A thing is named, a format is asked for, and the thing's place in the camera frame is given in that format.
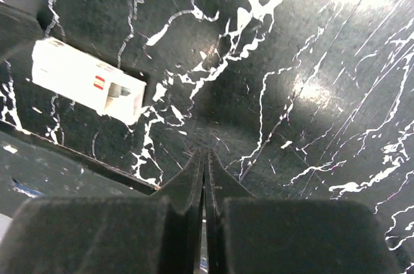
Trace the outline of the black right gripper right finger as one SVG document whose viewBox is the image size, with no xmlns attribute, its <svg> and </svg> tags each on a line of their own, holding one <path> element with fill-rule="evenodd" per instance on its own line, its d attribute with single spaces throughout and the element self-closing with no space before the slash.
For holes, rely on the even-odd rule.
<svg viewBox="0 0 414 274">
<path fill-rule="evenodd" d="M 206 152 L 210 273 L 396 273 L 368 207 L 346 200 L 258 198 Z"/>
</svg>

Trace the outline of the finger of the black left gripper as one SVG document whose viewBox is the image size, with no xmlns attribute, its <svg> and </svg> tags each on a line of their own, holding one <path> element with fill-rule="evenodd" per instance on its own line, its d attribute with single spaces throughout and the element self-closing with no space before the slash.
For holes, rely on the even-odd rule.
<svg viewBox="0 0 414 274">
<path fill-rule="evenodd" d="M 1 61 L 42 37 L 35 17 L 1 2 Z"/>
</svg>

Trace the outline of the staple box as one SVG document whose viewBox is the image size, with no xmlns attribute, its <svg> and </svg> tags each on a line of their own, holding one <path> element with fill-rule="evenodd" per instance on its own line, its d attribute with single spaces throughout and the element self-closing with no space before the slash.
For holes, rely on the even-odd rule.
<svg viewBox="0 0 414 274">
<path fill-rule="evenodd" d="M 146 83 L 56 38 L 37 40 L 32 81 L 126 125 L 141 113 Z"/>
</svg>

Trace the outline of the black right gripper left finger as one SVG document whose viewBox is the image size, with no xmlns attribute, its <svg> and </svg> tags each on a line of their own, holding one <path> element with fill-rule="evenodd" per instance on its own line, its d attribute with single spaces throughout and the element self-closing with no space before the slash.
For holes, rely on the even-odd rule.
<svg viewBox="0 0 414 274">
<path fill-rule="evenodd" d="M 197 273 L 204 155 L 150 196 L 38 197 L 1 242 L 2 273 Z"/>
</svg>

